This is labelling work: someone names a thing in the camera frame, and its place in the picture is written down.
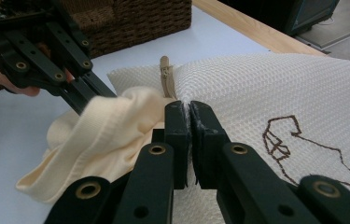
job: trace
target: textured white fabric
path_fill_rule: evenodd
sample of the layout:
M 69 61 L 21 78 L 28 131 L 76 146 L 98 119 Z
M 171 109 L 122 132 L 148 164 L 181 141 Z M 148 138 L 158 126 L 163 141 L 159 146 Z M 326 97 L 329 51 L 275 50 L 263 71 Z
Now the textured white fabric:
M 108 76 L 117 92 L 161 90 L 157 67 Z M 231 140 L 252 146 L 284 180 L 326 175 L 350 189 L 350 61 L 273 53 L 202 60 L 175 68 L 175 89 L 183 102 L 212 106 Z M 174 223 L 223 223 L 215 197 L 177 190 Z
M 164 107 L 172 99 L 135 87 L 118 98 L 94 97 L 81 117 L 71 111 L 49 128 L 44 160 L 17 189 L 45 203 L 55 202 L 76 180 L 90 175 L 109 181 L 132 170 L 152 130 L 163 128 Z

